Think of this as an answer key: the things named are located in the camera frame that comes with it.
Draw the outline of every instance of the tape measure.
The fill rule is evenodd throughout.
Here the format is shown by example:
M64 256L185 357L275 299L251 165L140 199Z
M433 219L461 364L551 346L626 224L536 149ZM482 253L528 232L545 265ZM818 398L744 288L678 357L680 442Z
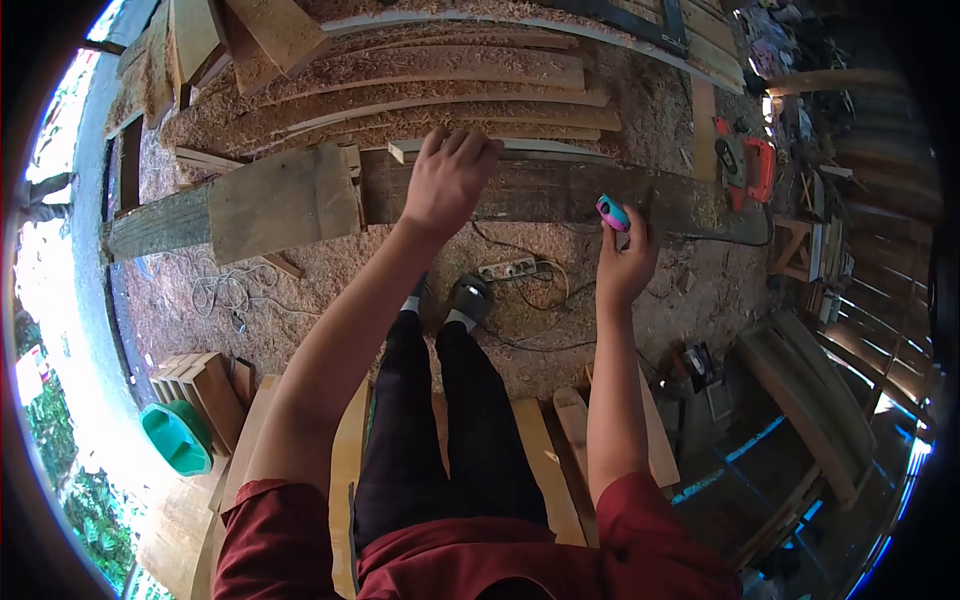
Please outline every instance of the tape measure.
M630 230L630 217L624 212L623 206L607 194L601 195L597 201L597 211L610 227L623 233Z

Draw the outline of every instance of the workshop floor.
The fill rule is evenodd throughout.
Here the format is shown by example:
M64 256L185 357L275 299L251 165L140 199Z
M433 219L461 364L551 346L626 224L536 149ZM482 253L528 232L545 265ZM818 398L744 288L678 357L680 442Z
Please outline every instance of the workshop floor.
M691 152L689 76L624 49L598 44L593 52L624 126L612 138L601 140L604 147L618 149L615 154L622 160L689 175L681 153L681 148ZM729 118L746 115L757 123L762 119L756 101L720 90L717 112ZM156 132L144 133L141 152L144 201L161 198L172 193L176 184L198 178L199 172L175 164L172 155L156 143ZM477 334L511 397L551 397L558 387L579 382L583 366L592 360L595 331L590 284L600 250L599 228L551 224L479 227L490 240L525 251L495 245L467 226L435 261L431 287L436 296L445 298L460 274L530 253L562 266L569 276L571 297L552 310L536 310L523 296L538 306L561 302L565 293L561 275L552 281L525 279L493 285L496 307L487 328L502 340L546 351L511 348L488 332ZM228 270L215 270L208 260L212 256L209 247L146 257L140 267L132 261L125 263L121 271L126 292L115 300L128 307L128 331L139 350L139 356L129 357L134 374L152 370L143 360L147 354L157 364L169 355L195 350L219 350L244 358L255 365L258 379L266 373L283 372L316 321L315 316L290 311L323 313L389 230L372 227L363 234L284 252L287 260L303 269L299 281L278 275L269 266L244 273L256 265L267 265L258 258L230 265L238 271L218 288L212 312L208 293L196 284L198 276L222 275ZM765 287L767 252L710 241L673 242L663 248L657 274L635 305L636 339L643 355L657 362L680 340L706 341L711 352L722 355L736 332L775 301ZM272 300L253 300L242 316L245 329L238 333L233 311L225 306L239 302L244 294ZM431 356L439 390L439 365L432 345Z

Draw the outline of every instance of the electrical outlet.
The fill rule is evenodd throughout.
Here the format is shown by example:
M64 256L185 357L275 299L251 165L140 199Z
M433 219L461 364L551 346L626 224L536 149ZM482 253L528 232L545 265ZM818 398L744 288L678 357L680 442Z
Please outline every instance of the electrical outlet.
M477 269L477 274L484 281L509 281L526 277L537 272L537 259L533 256L520 258L509 262L500 262Z

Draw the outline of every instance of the green bucket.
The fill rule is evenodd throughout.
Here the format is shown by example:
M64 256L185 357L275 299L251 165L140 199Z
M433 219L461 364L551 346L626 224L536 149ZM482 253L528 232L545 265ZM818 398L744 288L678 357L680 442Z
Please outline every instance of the green bucket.
M148 404L140 424L160 456L184 477L203 475L213 468L213 436L186 400Z

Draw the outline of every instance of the hand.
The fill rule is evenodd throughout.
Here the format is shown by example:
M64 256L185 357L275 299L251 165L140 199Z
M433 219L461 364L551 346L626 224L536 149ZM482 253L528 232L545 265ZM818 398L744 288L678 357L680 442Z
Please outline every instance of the hand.
M438 127L423 140L400 222L441 244L464 226L493 175L503 142L480 132Z
M603 224L603 248L597 267L597 313L630 310L630 305L647 287L657 267L657 244L653 228L629 204L623 209L630 217L630 242L625 250L616 247L616 231Z

